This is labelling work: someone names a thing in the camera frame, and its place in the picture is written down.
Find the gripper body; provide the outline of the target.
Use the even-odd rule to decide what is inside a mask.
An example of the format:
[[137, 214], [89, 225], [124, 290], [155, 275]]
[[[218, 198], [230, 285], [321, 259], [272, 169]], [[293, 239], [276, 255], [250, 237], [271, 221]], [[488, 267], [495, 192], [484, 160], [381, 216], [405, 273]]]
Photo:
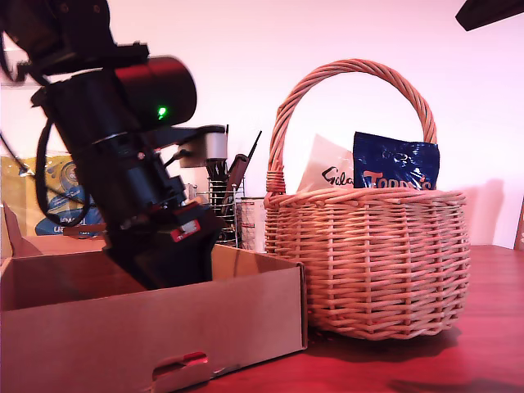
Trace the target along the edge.
[[203, 167], [224, 158], [224, 131], [115, 134], [73, 155], [77, 178], [100, 210], [106, 230], [169, 235], [208, 208], [188, 201], [182, 179], [169, 176], [159, 151], [170, 145], [177, 146], [174, 159], [181, 167]]

